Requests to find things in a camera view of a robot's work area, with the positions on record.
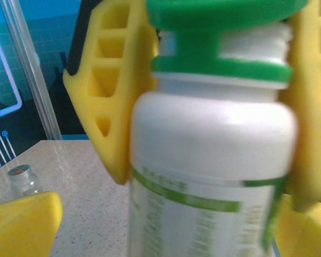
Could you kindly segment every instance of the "small glass vial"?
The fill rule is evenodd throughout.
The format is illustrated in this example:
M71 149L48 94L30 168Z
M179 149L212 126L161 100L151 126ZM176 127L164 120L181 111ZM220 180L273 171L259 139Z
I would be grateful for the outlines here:
M43 192L37 176L32 173L30 165L23 164L11 169L8 173L14 198Z

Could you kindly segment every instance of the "green cap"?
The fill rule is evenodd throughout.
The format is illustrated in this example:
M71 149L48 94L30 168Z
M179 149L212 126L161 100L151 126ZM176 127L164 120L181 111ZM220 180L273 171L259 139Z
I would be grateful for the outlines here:
M265 25L299 11L308 0L147 0L150 23L175 33L175 56L152 60L156 72L196 73L288 82L287 65L218 58L225 31Z

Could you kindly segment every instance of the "yellow foam pad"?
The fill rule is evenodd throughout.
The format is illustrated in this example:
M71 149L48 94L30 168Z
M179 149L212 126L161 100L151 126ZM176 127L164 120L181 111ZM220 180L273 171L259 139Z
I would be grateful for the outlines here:
M321 201L321 0L311 0L289 23L294 30L289 54L294 74L280 100L299 120L289 191L295 209L305 211Z
M305 214L292 211L291 196L281 203L275 239L281 257L321 257L321 203Z
M0 204L0 257L48 257L62 213L56 192Z
M150 62L157 51L144 0L104 0L91 12L78 72L64 71L82 126L118 184L129 178L132 107L156 87Z

